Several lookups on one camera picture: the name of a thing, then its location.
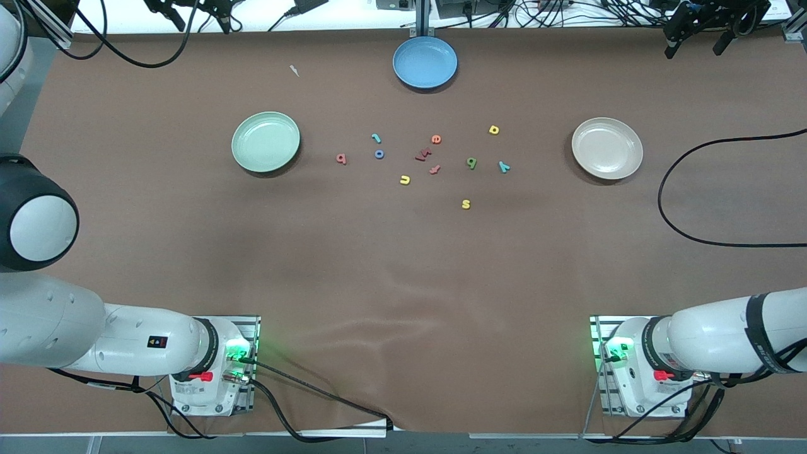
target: table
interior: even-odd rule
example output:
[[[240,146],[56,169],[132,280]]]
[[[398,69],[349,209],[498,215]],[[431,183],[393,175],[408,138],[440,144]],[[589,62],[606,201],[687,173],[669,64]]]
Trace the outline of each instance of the table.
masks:
[[[57,56],[23,153],[71,193],[82,227],[47,273],[117,304],[258,313],[261,360],[405,430],[570,436],[596,375],[590,315],[805,285],[803,251],[701,246],[654,206],[663,172],[694,145],[802,127],[801,46],[767,31],[715,57],[713,36],[700,36],[667,61],[653,30],[483,33],[446,32],[460,69],[432,94],[395,79],[390,57],[405,32],[199,36],[153,71],[109,52]],[[149,61],[176,45],[125,40]],[[236,126],[266,110],[294,118],[303,144],[288,172],[261,179],[229,147]],[[575,164],[571,133],[593,116],[641,137],[645,160],[630,179],[598,182]],[[442,144],[414,160],[433,134]],[[691,157],[668,183],[669,215],[707,238],[803,239],[807,215],[792,209],[807,203],[803,145]],[[803,380],[733,390],[703,435],[805,437]],[[369,420],[268,382],[298,428]],[[2,366],[0,396],[2,408],[25,409],[5,414],[4,433],[165,429],[142,396],[41,369]],[[626,423],[597,413],[589,431]],[[204,426],[280,429],[262,400]]]
[[[564,27],[614,27],[620,23],[610,17],[602,10],[586,5],[582,1],[564,9],[565,17],[556,15],[554,12],[542,13],[539,17],[544,21],[554,23],[555,26],[562,23]],[[538,12],[537,3],[519,0],[518,4],[523,8],[514,8],[511,11],[509,27],[519,27],[519,21],[527,24],[527,27],[542,27],[536,21],[530,21],[526,11],[535,15]],[[262,2],[259,0],[245,0],[238,4],[233,10],[233,15],[244,24],[245,32],[265,32],[274,24],[278,18],[294,5],[293,0],[280,0],[276,2]],[[81,10],[87,19],[101,30],[103,17],[101,14],[101,3],[95,0],[81,2]],[[190,8],[177,8],[179,14],[188,21]],[[148,10],[142,0],[127,0],[125,2],[107,1],[107,12],[109,14],[110,34],[151,34],[151,33],[178,33],[177,28],[162,15],[154,14]],[[771,0],[771,9],[765,14],[766,22],[775,22],[790,18],[790,9],[786,0]],[[475,19],[473,27],[487,27],[495,19],[495,15]],[[204,22],[207,15],[199,13],[194,18],[196,31]],[[437,15],[437,7],[432,3],[429,25],[431,27],[444,27],[465,22],[464,18],[440,19]],[[400,28],[409,27],[414,24],[414,11],[383,11],[375,7],[375,0],[329,0],[323,6],[283,21],[275,31],[288,32],[300,30],[348,30],[348,29],[379,29],[379,28]],[[467,24],[458,25],[460,28],[468,27]],[[72,30],[75,33],[92,33],[92,31],[78,18],[73,20]],[[205,33],[221,33],[221,29],[215,20],[203,29]]]

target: blue plate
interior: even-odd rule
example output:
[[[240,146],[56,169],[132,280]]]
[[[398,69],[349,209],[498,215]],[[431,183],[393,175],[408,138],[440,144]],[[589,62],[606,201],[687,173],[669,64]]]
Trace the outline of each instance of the blue plate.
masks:
[[[418,36],[398,46],[392,69],[409,86],[436,88],[457,72],[457,53],[444,40]]]

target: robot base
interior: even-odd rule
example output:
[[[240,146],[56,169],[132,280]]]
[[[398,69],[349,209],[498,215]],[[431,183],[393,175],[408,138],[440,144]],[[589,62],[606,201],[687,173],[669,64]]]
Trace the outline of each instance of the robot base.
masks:
[[[227,381],[225,376],[254,378],[254,366],[232,360],[233,355],[246,354],[254,358],[261,318],[258,316],[200,316],[206,318],[219,334],[219,349],[215,362],[208,369],[209,381],[194,378],[176,381],[170,376],[174,406],[185,416],[231,416],[248,413],[253,408],[254,391],[239,380]]]
[[[685,381],[656,380],[654,370],[642,348],[642,331],[649,319],[632,317],[622,322],[603,348],[604,356],[619,356],[620,361],[607,363],[613,372],[625,415],[638,418],[659,402],[692,384]],[[692,391],[685,391],[650,414],[651,417],[682,418]]]

